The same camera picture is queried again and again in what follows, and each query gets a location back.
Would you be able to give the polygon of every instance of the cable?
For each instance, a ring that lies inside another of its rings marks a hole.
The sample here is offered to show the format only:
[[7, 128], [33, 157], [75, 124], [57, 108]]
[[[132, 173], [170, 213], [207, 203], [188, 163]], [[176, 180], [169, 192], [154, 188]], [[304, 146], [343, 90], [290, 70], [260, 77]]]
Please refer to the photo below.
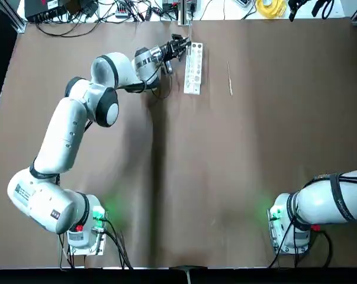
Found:
[[87, 125], [85, 126], [84, 132], [86, 132], [86, 130], [89, 129], [90, 125], [92, 125], [92, 124], [93, 124], [93, 122], [90, 120], [90, 121], [87, 123]]
[[329, 267], [329, 265], [331, 263], [331, 259], [333, 257], [332, 240], [331, 240], [330, 236], [326, 233], [326, 231], [319, 231], [318, 233], [324, 235], [328, 242], [328, 256], [327, 256], [326, 262], [323, 265], [323, 268], [327, 268], [327, 267]]
[[130, 262], [127, 260], [126, 256], [124, 255], [124, 252], [122, 250], [119, 249], [119, 242], [118, 240], [107, 230], [104, 231], [104, 234], [106, 234], [107, 236], [110, 237], [110, 239], [112, 239], [112, 241], [115, 243], [115, 245], [118, 247], [118, 252], [121, 254], [121, 257], [123, 258], [124, 262], [126, 263], [127, 267], [129, 269], [133, 269]]
[[254, 0], [252, 7], [250, 7], [248, 13], [242, 18], [242, 20], [245, 20], [247, 17], [249, 17], [250, 15], [253, 15], [254, 13], [257, 12], [256, 1], [257, 0]]
[[225, 8], [226, 8], [226, 0], [223, 0], [223, 20], [226, 19], [226, 12], [225, 12]]
[[295, 222], [295, 219], [296, 219], [296, 217], [294, 216], [294, 217], [292, 218], [292, 220], [291, 220], [289, 226], [288, 226], [287, 229], [286, 229], [286, 232], [285, 232], [284, 237], [283, 237], [283, 239], [282, 239], [282, 241], [281, 241], [281, 244], [279, 245], [279, 249], [278, 249], [278, 251], [277, 251], [277, 254], [275, 255], [275, 257], [274, 257], [272, 263], [268, 266], [268, 268], [272, 268], [272, 266], [274, 265], [274, 263], [277, 261], [277, 258], [278, 258], [279, 254], [280, 254], [280, 252], [281, 252], [281, 249], [282, 249], [282, 245], [284, 244], [284, 241], [285, 241], [286, 236], [287, 236], [287, 234], [288, 234], [288, 232], [289, 232], [289, 229], [290, 229], [290, 227], [293, 225], [293, 223]]
[[129, 269], [133, 269], [132, 266], [131, 266], [130, 260], [128, 259], [128, 254], [127, 254], [126, 244], [124, 242], [123, 234], [121, 233], [120, 234], [121, 237], [119, 237], [118, 233], [116, 232], [116, 230], [115, 230], [114, 226], [112, 225], [112, 223], [110, 222], [110, 220], [108, 220], [106, 218], [101, 218], [101, 221], [109, 223], [111, 228], [112, 228], [112, 231], [114, 232], [113, 236], [108, 231], [104, 231], [104, 234], [106, 234], [108, 236], [111, 235], [110, 236], [111, 239], [113, 240], [113, 242], [117, 246], [118, 254], [119, 254], [119, 261], [120, 261], [120, 265], [121, 265], [122, 269], [124, 269], [124, 265], [127, 265], [127, 267]]
[[[73, 30], [75, 30], [75, 29], [79, 26], [79, 24], [81, 23], [82, 11], [83, 11], [84, 8], [86, 8], [87, 5], [86, 5], [85, 7], [83, 7], [74, 17], [72, 17], [71, 19], [69, 19], [69, 20], [66, 22], [66, 23], [70, 23], [70, 22], [72, 22], [73, 20], [75, 20], [75, 19], [77, 19], [77, 18], [79, 17], [79, 18], [78, 18], [78, 22], [74, 25], [73, 28], [71, 28], [71, 29], [70, 29], [69, 31], [67, 31], [67, 32], [64, 32], [64, 33], [61, 33], [61, 34], [48, 33], [47, 31], [44, 31], [44, 30], [40, 27], [40, 24], [36, 24], [36, 28], [37, 28], [39, 31], [41, 31], [43, 34], [45, 34], [45, 35], [47, 35], [47, 36], [51, 36], [51, 37], [75, 38], [75, 37], [85, 36], [85, 35], [87, 35], [87, 34], [93, 32], [93, 30], [95, 30], [95, 29], [100, 25], [101, 22], [107, 22], [107, 19], [108, 19], [109, 17], [112, 17], [112, 16], [114, 15], [114, 13], [112, 13], [112, 14], [110, 14], [110, 15], [108, 15], [108, 13], [111, 11], [112, 7], [113, 7], [117, 2], [118, 2], [118, 1], [115, 0], [112, 4], [108, 4], [108, 5], [110, 5], [110, 8], [107, 10], [107, 12], [104, 14], [103, 17], [100, 17], [100, 16], [99, 16], [99, 13], [96, 11], [95, 14], [97, 15], [98, 19], [94, 22], [94, 23], [95, 23], [94, 27], [92, 27], [89, 31], [87, 31], [87, 32], [85, 32], [85, 33], [82, 33], [82, 34], [68, 35], [68, 34], [71, 33]], [[130, 18], [126, 18], [125, 20], [123, 20], [123, 21], [121, 21], [121, 22], [114, 22], [114, 24], [121, 24], [122, 22], [125, 22], [125, 21], [127, 21], [127, 20], [129, 20], [129, 19], [130, 19]]]
[[[330, 3], [331, 3], [331, 7], [330, 7], [330, 9], [329, 9], [329, 11], [328, 11], [328, 14], [327, 14], [326, 16], [324, 16], [324, 14], [325, 14], [325, 12], [326, 12], [326, 9], [327, 9], [327, 7], [330, 5]], [[321, 13], [321, 18], [322, 18], [323, 20], [328, 19], [328, 17], [330, 16], [334, 3], [335, 3], [335, 0], [331, 0], [331, 2], [327, 2], [327, 4], [324, 6], [323, 12]]]
[[203, 18], [203, 16], [204, 16], [204, 13], [206, 13], [206, 10], [207, 10], [207, 7], [208, 7], [208, 4], [210, 4], [210, 3], [211, 3], [211, 1], [212, 1], [212, 0], [210, 0], [210, 1], [207, 3], [206, 7], [204, 8], [204, 11], [203, 11], [202, 17], [200, 18], [200, 21], [202, 21], [202, 18]]
[[61, 254], [60, 254], [60, 270], [62, 270], [62, 255], [64, 254], [66, 257], [66, 261], [69, 263], [71, 268], [74, 268], [74, 265], [72, 262], [68, 259], [65, 251], [64, 251], [64, 242], [65, 242], [65, 234], [62, 234], [62, 240], [61, 240], [61, 234], [59, 234], [59, 240], [61, 244]]

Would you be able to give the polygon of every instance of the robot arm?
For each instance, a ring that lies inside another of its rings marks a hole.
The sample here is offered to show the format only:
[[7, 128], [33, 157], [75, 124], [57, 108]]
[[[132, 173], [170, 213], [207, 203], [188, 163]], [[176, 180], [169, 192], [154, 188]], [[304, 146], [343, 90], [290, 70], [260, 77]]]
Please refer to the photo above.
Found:
[[144, 61], [145, 55], [153, 53], [146, 49], [137, 51], [133, 62], [121, 53], [95, 59], [91, 80], [75, 77], [68, 83], [32, 165], [10, 180], [7, 193], [14, 205], [48, 231], [67, 231], [68, 243], [76, 248], [76, 254], [95, 253], [101, 238], [92, 229], [102, 226], [99, 219], [105, 218], [95, 196], [59, 186], [59, 175], [74, 165], [87, 120], [112, 126], [119, 112], [116, 89], [131, 86], [128, 92], [140, 92], [157, 87], [162, 63], [179, 57], [187, 45], [187, 38], [173, 39], [162, 46], [162, 55], [156, 60]]
[[280, 194], [268, 219], [276, 253], [281, 247], [281, 253], [295, 254], [294, 244], [297, 253], [305, 252], [311, 225], [357, 221], [357, 170], [318, 176], [296, 193]]

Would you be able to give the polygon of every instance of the white surface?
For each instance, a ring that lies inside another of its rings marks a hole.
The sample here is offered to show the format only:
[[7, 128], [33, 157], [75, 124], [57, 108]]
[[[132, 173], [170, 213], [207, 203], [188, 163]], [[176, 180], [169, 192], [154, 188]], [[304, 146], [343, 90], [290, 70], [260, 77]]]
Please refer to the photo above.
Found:
[[[200, 1], [198, 1], [198, 4], [197, 4], [197, 11], [194, 14], [194, 20], [199, 20], [202, 17], [205, 7], [210, 1], [211, 1], [211, 3], [208, 5], [207, 10], [206, 10], [202, 20], [223, 20], [223, 18], [224, 18], [223, 5], [224, 5], [224, 14], [225, 14], [226, 20], [240, 20], [248, 13], [251, 6], [253, 5], [253, 3], [251, 2], [250, 5], [243, 8], [243, 7], [241, 7], [241, 5], [236, 3], [234, 0], [200, 0]], [[106, 4], [111, 4], [113, 2], [113, 0], [102, 0], [100, 2], [106, 3]], [[156, 2], [161, 7], [162, 0], [156, 0]], [[313, 16], [311, 14], [311, 11], [314, 7], [315, 2], [316, 2], [316, 0], [311, 0], [308, 3], [306, 3], [305, 5], [303, 5], [298, 10], [295, 18], [296, 19], [300, 19], [300, 18], [312, 19]], [[154, 7], [157, 6], [154, 1], [151, 1], [151, 3], [152, 3], [152, 6], [154, 6]], [[137, 6], [138, 6], [140, 12], [142, 12], [143, 15], [145, 16], [145, 13], [147, 10], [147, 5], [144, 3], [139, 3], [139, 4], [137, 4]], [[98, 9], [99, 16], [103, 17], [104, 15], [111, 15], [112, 13], [115, 13], [116, 5], [114, 5], [109, 11], [110, 7], [111, 7], [110, 5], [100, 4], [99, 9]], [[18, 8], [18, 14], [20, 15], [20, 17], [24, 18], [24, 0], [20, 1], [19, 8]], [[286, 12], [282, 18], [287, 19], [289, 17], [289, 14], [290, 14], [290, 9], [287, 6]], [[334, 4], [332, 12], [330, 14], [330, 18], [341, 18], [344, 16], [345, 15], [343, 12], [343, 7], [341, 4], [341, 1], [335, 0], [335, 4]], [[321, 18], [321, 10], [318, 13], [318, 15], [316, 16], [316, 18]], [[93, 17], [88, 18], [86, 20], [86, 22], [94, 22], [97, 19], [98, 19], [98, 17], [96, 15], [94, 15]], [[164, 16], [162, 19], [170, 20], [168, 16]], [[264, 19], [264, 17], [261, 16], [261, 14], [257, 12], [255, 14], [249, 16], [248, 19]], [[110, 21], [110, 22], [120, 22], [122, 20], [123, 19], [116, 18], [115, 15], [113, 15], [107, 19], [107, 21]], [[151, 21], [159, 21], [160, 17], [157, 16], [155, 13], [152, 13], [150, 20]]]
[[357, 9], [357, 0], [340, 0], [346, 17], [350, 17]]
[[200, 95], [202, 74], [203, 44], [191, 43], [186, 55], [184, 93]]

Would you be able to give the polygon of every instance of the brown mat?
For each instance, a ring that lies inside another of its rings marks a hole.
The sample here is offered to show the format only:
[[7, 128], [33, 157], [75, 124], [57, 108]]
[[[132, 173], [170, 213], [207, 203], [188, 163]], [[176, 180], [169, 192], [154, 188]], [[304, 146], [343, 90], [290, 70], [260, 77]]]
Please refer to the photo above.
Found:
[[[170, 33], [187, 29], [102, 24], [66, 39], [31, 25], [21, 36], [0, 100], [0, 267], [57, 266], [56, 236], [19, 213], [6, 188], [37, 154], [68, 80], [89, 78], [100, 54], [132, 58]], [[175, 62], [152, 127], [145, 96], [119, 92], [118, 122], [90, 128], [62, 185], [114, 208], [135, 266], [267, 265], [265, 211], [277, 194], [312, 175], [357, 168], [357, 29], [348, 19], [204, 21], [194, 23], [193, 41], [205, 44], [201, 95], [183, 94], [184, 63]], [[327, 230], [332, 265], [357, 266], [357, 225]], [[303, 265], [322, 264], [324, 244]], [[106, 250], [87, 264], [117, 265], [110, 242]]]

